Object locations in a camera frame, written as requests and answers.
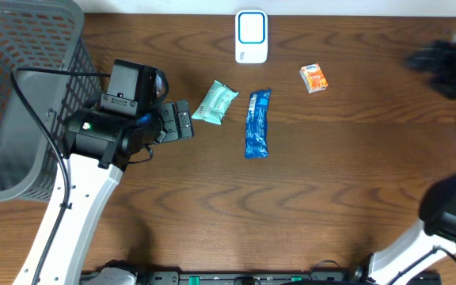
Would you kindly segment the mint green wipes pack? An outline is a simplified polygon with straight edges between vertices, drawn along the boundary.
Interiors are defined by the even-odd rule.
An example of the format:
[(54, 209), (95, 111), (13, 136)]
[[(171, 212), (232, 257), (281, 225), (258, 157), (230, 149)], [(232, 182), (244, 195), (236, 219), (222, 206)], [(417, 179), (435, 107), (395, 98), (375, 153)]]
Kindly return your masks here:
[(221, 125), (222, 118), (239, 92), (215, 80), (199, 107), (192, 114), (194, 120), (203, 120), (210, 124)]

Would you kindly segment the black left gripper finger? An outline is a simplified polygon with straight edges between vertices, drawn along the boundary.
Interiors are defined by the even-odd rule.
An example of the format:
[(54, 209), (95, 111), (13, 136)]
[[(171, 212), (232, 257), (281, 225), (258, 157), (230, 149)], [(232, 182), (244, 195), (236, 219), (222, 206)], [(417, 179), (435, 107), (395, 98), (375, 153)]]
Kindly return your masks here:
[(176, 103), (178, 117), (178, 132), (181, 139), (190, 139), (194, 136), (190, 108), (186, 100)]
[(162, 130), (165, 132), (162, 142), (168, 143), (178, 140), (179, 127), (177, 122), (177, 104), (175, 102), (162, 104), (160, 106), (160, 114), (163, 121)]

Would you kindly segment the blue Oreo cookie pack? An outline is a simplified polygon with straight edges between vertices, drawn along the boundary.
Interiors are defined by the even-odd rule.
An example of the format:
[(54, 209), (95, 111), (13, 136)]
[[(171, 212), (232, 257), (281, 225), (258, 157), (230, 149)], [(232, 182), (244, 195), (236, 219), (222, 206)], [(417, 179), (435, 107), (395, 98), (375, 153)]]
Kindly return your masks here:
[(245, 158), (247, 159), (268, 156), (267, 113), (271, 93), (270, 89), (264, 89), (250, 94), (245, 121)]

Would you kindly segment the small orange carton box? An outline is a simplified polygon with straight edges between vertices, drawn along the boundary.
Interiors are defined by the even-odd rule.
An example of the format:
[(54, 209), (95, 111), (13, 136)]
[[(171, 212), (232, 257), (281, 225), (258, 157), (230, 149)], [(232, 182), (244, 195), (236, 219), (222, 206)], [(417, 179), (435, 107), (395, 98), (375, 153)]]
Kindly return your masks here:
[(303, 66), (299, 73), (306, 85), (308, 93), (325, 90), (329, 85), (322, 69), (317, 63)]

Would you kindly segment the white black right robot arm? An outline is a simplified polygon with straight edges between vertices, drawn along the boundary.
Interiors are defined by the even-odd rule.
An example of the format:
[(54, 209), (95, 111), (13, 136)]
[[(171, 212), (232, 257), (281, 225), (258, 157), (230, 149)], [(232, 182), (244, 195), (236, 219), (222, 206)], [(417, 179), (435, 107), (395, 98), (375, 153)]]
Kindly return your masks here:
[[(409, 69), (429, 73), (431, 88), (456, 99), (456, 32), (406, 59)], [(456, 174), (433, 184), (424, 195), (418, 219), (393, 244), (372, 253), (352, 281), (361, 284), (406, 284), (435, 262), (456, 263)]]

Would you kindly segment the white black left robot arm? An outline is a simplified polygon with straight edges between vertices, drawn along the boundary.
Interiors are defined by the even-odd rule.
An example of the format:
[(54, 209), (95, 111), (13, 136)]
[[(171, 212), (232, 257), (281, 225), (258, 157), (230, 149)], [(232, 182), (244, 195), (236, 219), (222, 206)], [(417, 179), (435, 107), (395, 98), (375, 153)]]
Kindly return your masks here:
[(80, 108), (66, 122), (66, 154), (31, 251), (16, 284), (77, 284), (108, 198), (131, 156), (193, 136), (187, 101), (127, 117)]

